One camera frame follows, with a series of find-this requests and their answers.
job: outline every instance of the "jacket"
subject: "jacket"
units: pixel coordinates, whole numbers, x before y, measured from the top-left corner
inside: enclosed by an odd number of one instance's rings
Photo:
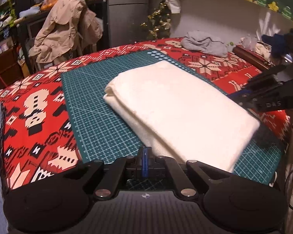
[[[83,0],[58,0],[28,54],[37,56],[37,63],[51,63],[70,50],[95,44],[101,37],[96,14]]]

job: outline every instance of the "black cable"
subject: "black cable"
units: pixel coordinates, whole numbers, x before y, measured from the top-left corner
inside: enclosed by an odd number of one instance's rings
[[[293,210],[293,206],[291,205],[290,200],[288,200],[288,196],[287,196],[287,190],[288,190],[288,186],[289,186],[289,181],[290,181],[290,177],[291,177],[292,174],[293,174],[293,169],[289,172],[289,175],[288,175],[288,177],[287,177],[287,179],[285,181],[285,184],[284,184],[284,194],[286,196],[286,199],[287,199],[289,208]]]

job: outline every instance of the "cutting mat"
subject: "cutting mat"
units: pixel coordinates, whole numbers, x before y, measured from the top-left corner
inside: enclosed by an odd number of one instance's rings
[[[166,60],[213,85],[193,70],[157,50],[145,50],[88,64],[61,74],[66,106],[83,162],[136,155],[142,145],[127,124],[105,103],[105,86],[119,73]],[[238,160],[234,173],[268,184],[285,145],[265,126],[255,135]]]

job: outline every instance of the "red tablecloth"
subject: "red tablecloth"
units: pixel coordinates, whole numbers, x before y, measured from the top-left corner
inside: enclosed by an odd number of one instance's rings
[[[67,170],[80,161],[66,111],[60,74],[89,62],[147,48],[168,54],[227,93],[239,90],[249,78],[260,73],[232,53],[228,58],[220,58],[188,51],[182,48],[179,38],[174,38],[110,48],[52,66],[18,81],[0,91],[0,101],[7,109],[4,167],[10,188],[15,189]],[[279,138],[284,136],[289,123],[284,111],[260,113],[258,117]]]

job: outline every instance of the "refrigerator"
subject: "refrigerator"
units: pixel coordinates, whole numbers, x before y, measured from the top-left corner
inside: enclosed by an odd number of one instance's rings
[[[147,20],[148,0],[107,0],[110,46],[141,41],[140,24]]]

